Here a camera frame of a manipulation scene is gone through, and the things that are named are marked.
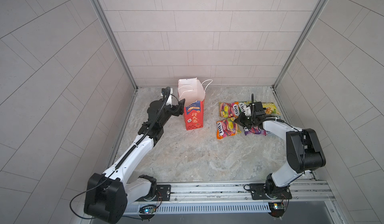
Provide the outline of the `red paper gift bag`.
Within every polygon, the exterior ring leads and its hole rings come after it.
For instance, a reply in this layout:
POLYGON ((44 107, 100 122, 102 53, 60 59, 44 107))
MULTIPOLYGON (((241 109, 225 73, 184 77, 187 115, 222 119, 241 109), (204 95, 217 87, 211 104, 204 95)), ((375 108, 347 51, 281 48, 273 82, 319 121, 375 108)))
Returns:
POLYGON ((203 128, 206 89, 212 82, 212 79, 203 82, 197 78, 179 79, 178 95, 180 100, 185 100, 183 116, 186 130, 203 128))

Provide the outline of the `yellow snack packet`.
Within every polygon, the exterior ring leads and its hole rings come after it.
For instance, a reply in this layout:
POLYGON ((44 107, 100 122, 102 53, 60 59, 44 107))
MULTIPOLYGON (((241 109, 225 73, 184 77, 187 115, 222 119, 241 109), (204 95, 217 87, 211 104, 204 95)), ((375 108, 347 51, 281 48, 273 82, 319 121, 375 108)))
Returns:
POLYGON ((273 102, 263 102, 263 108, 265 109, 265 113, 267 115, 278 116, 281 117, 281 113, 277 109, 276 105, 273 102))

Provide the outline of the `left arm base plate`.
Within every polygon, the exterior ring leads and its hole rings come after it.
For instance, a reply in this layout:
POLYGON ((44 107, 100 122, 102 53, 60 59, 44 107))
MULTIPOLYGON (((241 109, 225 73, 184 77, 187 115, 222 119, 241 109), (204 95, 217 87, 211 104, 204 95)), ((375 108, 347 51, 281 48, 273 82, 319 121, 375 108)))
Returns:
POLYGON ((157 185, 153 196, 147 195, 146 197, 141 197, 137 202, 156 202, 160 201, 160 199, 162 199, 162 201, 169 201, 171 188, 171 185, 157 185))

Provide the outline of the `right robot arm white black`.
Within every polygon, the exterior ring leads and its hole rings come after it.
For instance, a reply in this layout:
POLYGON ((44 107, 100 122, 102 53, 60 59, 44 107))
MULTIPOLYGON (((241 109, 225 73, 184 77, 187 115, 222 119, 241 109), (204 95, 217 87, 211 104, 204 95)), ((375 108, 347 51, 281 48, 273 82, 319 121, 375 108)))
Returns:
POLYGON ((313 129, 294 127, 284 120, 266 114, 262 103, 255 101, 251 95, 251 102, 240 113, 235 123, 251 130, 270 132, 281 138, 286 144, 287 161, 272 174, 269 174, 264 184, 264 193, 269 199, 281 197, 290 184, 306 171, 315 171, 326 165, 326 158, 322 150, 317 133, 313 129))

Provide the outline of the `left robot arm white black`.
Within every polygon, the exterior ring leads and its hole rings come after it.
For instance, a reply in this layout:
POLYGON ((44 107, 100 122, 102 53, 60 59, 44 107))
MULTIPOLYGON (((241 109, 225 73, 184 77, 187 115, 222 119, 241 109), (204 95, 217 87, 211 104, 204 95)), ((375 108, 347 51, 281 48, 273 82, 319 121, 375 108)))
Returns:
POLYGON ((140 198, 155 196, 157 181, 146 175, 134 182, 128 180, 141 160, 149 153, 164 133, 164 125, 171 116, 184 112, 185 100, 172 105, 172 99, 153 101, 148 110, 148 120, 127 151, 102 174, 93 174, 87 183, 84 213, 109 224, 117 223, 126 207, 140 198))

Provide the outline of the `orange Fox's candy packet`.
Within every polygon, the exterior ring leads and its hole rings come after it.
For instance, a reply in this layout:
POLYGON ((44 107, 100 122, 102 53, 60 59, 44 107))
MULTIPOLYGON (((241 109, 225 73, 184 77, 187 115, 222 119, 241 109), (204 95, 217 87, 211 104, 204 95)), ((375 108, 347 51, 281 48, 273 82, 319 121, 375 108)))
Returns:
POLYGON ((220 102, 219 103, 219 114, 220 117, 224 118, 237 118, 240 115, 241 111, 239 108, 239 102, 220 102))
POLYGON ((223 139, 229 136, 234 136, 241 133, 238 124, 235 122, 235 117, 217 121, 217 139, 223 139))

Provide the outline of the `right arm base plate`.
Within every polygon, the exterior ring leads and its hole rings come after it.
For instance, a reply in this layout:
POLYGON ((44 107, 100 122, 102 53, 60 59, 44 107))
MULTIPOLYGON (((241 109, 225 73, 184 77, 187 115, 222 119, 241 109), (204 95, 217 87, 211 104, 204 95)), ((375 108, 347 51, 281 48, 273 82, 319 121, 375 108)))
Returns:
POLYGON ((249 192, 253 200, 291 200, 289 187, 276 187, 274 184, 249 184, 249 192))

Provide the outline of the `green Fox's candy packet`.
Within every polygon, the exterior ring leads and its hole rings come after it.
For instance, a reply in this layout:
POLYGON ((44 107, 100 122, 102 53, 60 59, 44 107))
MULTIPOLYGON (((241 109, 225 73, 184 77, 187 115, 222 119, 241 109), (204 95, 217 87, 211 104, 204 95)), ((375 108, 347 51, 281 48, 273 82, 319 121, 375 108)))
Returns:
POLYGON ((239 102, 239 108, 241 113, 244 113, 246 116, 251 116, 252 111, 251 111, 251 101, 244 101, 244 102, 239 102))

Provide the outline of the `purple Fox's berries packet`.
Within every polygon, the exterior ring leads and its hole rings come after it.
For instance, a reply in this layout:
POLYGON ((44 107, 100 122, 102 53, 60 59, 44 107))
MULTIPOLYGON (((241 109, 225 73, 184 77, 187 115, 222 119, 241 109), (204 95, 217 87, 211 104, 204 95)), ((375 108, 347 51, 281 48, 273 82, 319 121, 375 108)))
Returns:
POLYGON ((254 126, 252 126, 251 128, 244 127, 244 132, 245 132, 245 135, 248 135, 248 134, 264 135, 264 136, 267 135, 267 132, 265 130, 260 129, 258 127, 254 127, 254 126))

